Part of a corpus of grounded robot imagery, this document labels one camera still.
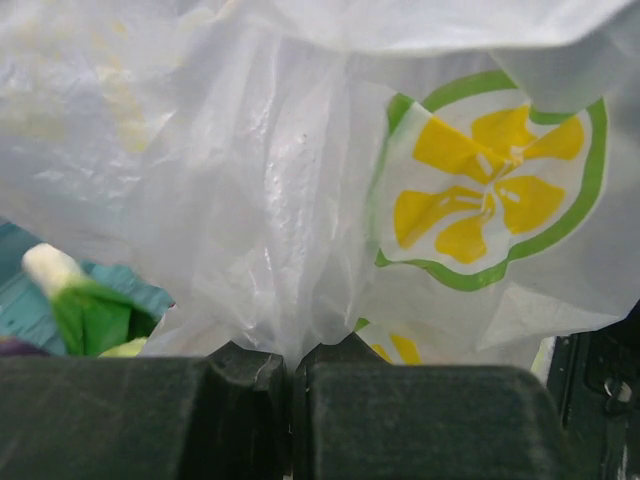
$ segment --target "printed logo on bag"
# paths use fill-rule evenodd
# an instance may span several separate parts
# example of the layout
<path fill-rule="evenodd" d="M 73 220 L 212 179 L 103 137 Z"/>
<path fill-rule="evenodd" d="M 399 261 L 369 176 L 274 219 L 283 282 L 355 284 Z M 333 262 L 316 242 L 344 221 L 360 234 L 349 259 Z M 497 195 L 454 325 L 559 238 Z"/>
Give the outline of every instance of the printed logo on bag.
<path fill-rule="evenodd" d="M 536 111 L 501 71 L 445 85 L 421 104 L 398 95 L 377 265 L 404 263 L 455 289 L 504 277 L 588 216 L 602 185 L 602 100 L 575 114 Z"/>

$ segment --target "teal surface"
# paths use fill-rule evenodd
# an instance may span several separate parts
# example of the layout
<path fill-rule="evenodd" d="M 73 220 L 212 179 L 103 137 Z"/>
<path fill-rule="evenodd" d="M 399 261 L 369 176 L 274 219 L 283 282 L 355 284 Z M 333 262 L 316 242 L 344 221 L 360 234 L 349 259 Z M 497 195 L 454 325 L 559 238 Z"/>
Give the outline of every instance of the teal surface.
<path fill-rule="evenodd" d="M 66 350 L 58 334 L 49 302 L 22 272 L 22 255 L 40 241 L 0 218 L 0 335 L 13 335 L 45 350 L 63 355 Z M 162 289 L 142 282 L 127 267 L 104 267 L 82 263 L 99 283 L 129 296 L 156 317 L 171 305 Z"/>

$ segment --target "white plastic bag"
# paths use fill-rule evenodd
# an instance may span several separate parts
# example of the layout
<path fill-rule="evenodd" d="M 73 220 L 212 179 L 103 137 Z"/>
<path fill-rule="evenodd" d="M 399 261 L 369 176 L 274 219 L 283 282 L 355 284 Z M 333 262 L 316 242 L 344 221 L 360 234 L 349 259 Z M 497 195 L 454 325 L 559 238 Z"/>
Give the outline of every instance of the white plastic bag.
<path fill-rule="evenodd" d="M 166 288 L 182 326 L 152 337 L 149 351 L 224 325 L 295 363 L 364 316 L 410 336 L 424 358 L 456 361 L 615 321 L 640 291 L 638 4 L 463 3 L 6 4 L 0 215 Z M 604 95 L 606 171 L 570 235 L 462 291 L 402 263 L 460 274 L 450 256 L 425 247 L 405 258 L 393 246 L 396 197 L 422 175 L 402 148 L 430 114 L 411 110 L 414 124 L 394 134 L 408 135 L 402 147 L 386 142 L 386 111 L 396 92 L 420 102 L 478 74 L 520 87 L 496 109 L 533 99 L 574 113 Z M 473 119 L 459 113 L 446 121 L 467 128 Z M 385 155 L 385 144 L 395 150 Z M 492 243 L 496 258 L 512 240 Z"/>

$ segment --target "green circle outline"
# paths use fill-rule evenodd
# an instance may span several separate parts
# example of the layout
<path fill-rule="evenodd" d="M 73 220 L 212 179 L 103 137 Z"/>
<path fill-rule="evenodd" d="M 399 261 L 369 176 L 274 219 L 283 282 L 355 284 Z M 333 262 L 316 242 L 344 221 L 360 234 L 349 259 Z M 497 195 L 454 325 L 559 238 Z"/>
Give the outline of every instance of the green circle outline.
<path fill-rule="evenodd" d="M 506 73 L 501 70 L 492 70 L 463 77 L 448 83 L 431 93 L 421 105 L 430 112 L 435 113 L 450 103 L 472 95 L 517 88 L 516 84 L 513 83 Z M 412 99 L 401 94 L 396 95 L 391 100 L 387 109 L 389 137 L 393 135 L 393 132 L 413 103 L 414 101 Z M 436 280 L 450 288 L 472 292 L 504 278 L 510 262 L 529 257 L 558 243 L 582 223 L 595 205 L 602 188 L 607 132 L 607 113 L 604 101 L 602 99 L 598 100 L 587 107 L 586 111 L 591 120 L 592 135 L 591 147 L 587 153 L 582 175 L 582 186 L 573 204 L 560 219 L 549 228 L 540 232 L 535 237 L 513 245 L 504 260 L 474 274 L 466 275 L 454 272 L 434 260 L 391 261 L 384 256 L 382 249 L 378 251 L 376 266 L 385 267 L 397 264 L 413 265 L 426 270 Z M 533 111 L 529 118 L 535 123 L 551 125 L 562 123 L 562 121 L 571 115 L 572 114 L 547 114 Z"/>

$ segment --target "yellow flower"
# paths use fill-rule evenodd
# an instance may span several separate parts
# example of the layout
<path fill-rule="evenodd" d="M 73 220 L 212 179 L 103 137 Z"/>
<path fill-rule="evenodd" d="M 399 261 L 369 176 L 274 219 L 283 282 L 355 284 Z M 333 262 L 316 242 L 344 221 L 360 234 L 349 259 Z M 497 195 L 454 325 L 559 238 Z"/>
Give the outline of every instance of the yellow flower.
<path fill-rule="evenodd" d="M 442 172 L 468 177 L 477 188 L 454 185 L 437 193 L 403 191 L 394 209 L 400 247 L 411 248 L 448 215 L 468 212 L 436 236 L 435 249 L 471 264 L 487 253 L 483 227 L 497 212 L 512 235 L 531 232 L 553 216 L 565 191 L 535 175 L 518 175 L 518 168 L 536 158 L 572 160 L 582 148 L 584 130 L 573 116 L 534 135 L 527 129 L 528 116 L 528 106 L 484 115 L 472 123 L 471 138 L 435 116 L 429 118 L 413 157 Z"/>

